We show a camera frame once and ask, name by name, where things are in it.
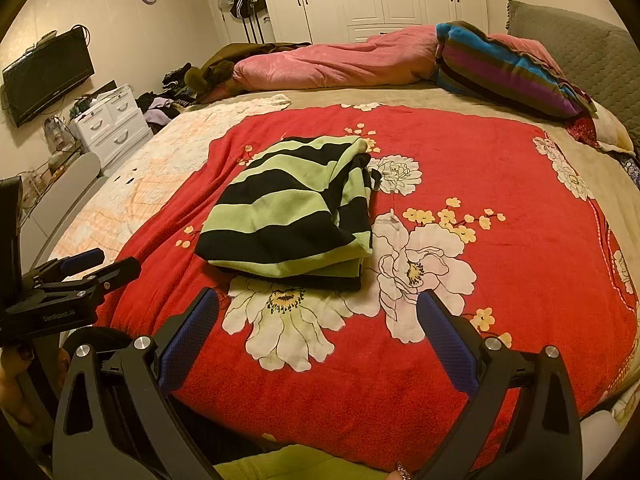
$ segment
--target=drawer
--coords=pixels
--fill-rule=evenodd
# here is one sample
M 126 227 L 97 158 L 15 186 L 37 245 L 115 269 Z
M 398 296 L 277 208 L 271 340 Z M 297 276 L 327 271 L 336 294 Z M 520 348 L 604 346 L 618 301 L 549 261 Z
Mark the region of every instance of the drawer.
M 134 136 L 130 142 L 120 148 L 119 151 L 112 155 L 112 159 L 102 168 L 102 172 L 106 176 L 111 176 L 124 164 L 124 162 L 133 155 L 138 149 L 140 149 L 148 140 L 154 138 L 154 133 L 151 128 L 140 132 Z
M 121 148 L 132 142 L 138 133 L 146 130 L 148 125 L 140 110 L 130 115 L 120 126 L 92 144 L 90 149 L 100 158 L 102 167 L 113 158 Z
M 113 118 L 106 104 L 103 104 L 78 121 L 78 132 L 82 140 L 84 140 L 85 145 L 91 146 L 96 140 L 111 130 L 113 125 Z
M 351 27 L 347 27 L 349 29 L 349 41 L 351 43 L 364 43 L 371 36 L 375 36 L 378 34 L 388 34 L 390 32 L 394 32 L 396 30 L 401 30 L 405 27 L 411 27 L 411 25 L 407 24 L 398 24 L 398 25 L 352 25 Z
M 107 101 L 107 110 L 109 110 L 111 118 L 116 125 L 125 120 L 136 108 L 138 108 L 138 105 L 129 88 L 124 89 Z

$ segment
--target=red floral blanket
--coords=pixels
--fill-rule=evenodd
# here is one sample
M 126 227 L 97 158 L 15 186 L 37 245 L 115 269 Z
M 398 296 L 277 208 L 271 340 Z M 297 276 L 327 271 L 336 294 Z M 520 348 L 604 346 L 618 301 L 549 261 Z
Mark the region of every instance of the red floral blanket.
M 225 274 L 193 254 L 217 198 L 286 136 L 359 134 L 383 175 L 362 290 L 286 288 Z M 516 121 L 370 104 L 246 118 L 140 228 L 120 257 L 142 275 L 100 322 L 153 333 L 203 286 L 222 316 L 178 397 L 227 426 L 354 462 L 421 467 L 465 403 L 415 316 L 433 288 L 486 336 L 561 350 L 581 413 L 625 366 L 638 298 L 584 181 L 545 133 Z M 507 398 L 484 459 L 504 433 Z

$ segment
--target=cabinet handle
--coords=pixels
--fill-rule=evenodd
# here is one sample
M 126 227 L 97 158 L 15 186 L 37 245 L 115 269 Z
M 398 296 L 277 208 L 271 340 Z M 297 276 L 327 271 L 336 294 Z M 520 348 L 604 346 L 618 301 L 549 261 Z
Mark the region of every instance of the cabinet handle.
M 116 144 L 122 144 L 129 137 L 129 130 L 124 130 L 124 134 L 119 138 L 115 139 L 113 142 Z

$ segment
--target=pink blanket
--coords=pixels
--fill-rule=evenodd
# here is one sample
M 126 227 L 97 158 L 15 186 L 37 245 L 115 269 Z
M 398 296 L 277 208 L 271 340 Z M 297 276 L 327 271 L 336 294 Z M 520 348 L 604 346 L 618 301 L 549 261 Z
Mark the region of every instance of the pink blanket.
M 234 80 L 249 91 L 406 85 L 430 78 L 437 46 L 434 25 L 407 27 L 365 43 L 249 57 L 236 64 Z

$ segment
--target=silver screw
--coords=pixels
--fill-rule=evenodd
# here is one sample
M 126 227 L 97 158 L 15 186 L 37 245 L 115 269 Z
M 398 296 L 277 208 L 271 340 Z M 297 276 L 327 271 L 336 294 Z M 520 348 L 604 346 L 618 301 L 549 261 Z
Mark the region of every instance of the silver screw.
M 499 350 L 500 348 L 502 348 L 502 343 L 495 337 L 488 337 L 484 340 L 484 346 L 486 346 L 489 350 Z
M 151 344 L 151 338 L 147 337 L 146 335 L 143 335 L 134 341 L 133 346 L 135 346 L 138 350 L 144 350 L 150 344 Z
M 82 345 L 82 346 L 79 346 L 78 349 L 76 350 L 76 355 L 78 357 L 84 357 L 90 351 L 91 351 L 91 349 L 89 348 L 89 345 Z
M 558 350 L 558 348 L 556 348 L 555 346 L 548 346 L 545 348 L 545 353 L 551 357 L 552 359 L 555 359 L 556 357 L 558 357 L 560 355 L 560 351 Z

